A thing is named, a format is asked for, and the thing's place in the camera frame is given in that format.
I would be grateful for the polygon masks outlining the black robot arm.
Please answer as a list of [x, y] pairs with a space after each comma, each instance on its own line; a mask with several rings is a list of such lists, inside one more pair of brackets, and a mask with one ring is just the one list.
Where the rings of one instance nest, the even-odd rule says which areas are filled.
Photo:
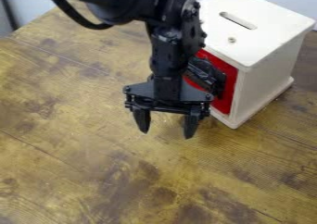
[[213, 95], [193, 88], [184, 75], [206, 46], [197, 0], [51, 0], [83, 27], [107, 30], [137, 20], [145, 23], [153, 53], [151, 76], [127, 85], [126, 108], [139, 130], [150, 130], [154, 111], [185, 116], [184, 136], [190, 139], [200, 121], [209, 116]]

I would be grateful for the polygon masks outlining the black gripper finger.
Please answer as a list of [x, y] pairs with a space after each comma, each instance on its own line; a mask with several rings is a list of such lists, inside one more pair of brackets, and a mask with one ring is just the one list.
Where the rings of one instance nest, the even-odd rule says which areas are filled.
[[185, 127], [184, 127], [184, 135], [186, 139], [190, 139], [197, 131], [200, 125], [200, 112], [193, 111], [189, 115], [185, 116]]
[[141, 132], [147, 133], [150, 130], [151, 114], [147, 109], [139, 107], [133, 108], [133, 116]]

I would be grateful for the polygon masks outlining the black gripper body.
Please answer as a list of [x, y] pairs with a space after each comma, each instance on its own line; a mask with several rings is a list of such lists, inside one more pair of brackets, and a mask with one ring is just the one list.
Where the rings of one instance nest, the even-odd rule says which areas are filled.
[[125, 87], [126, 107], [189, 115], [198, 111], [201, 118], [209, 115], [206, 93], [194, 89], [184, 79], [193, 54], [182, 49], [181, 39], [151, 34], [153, 55], [150, 57], [151, 76], [146, 82]]

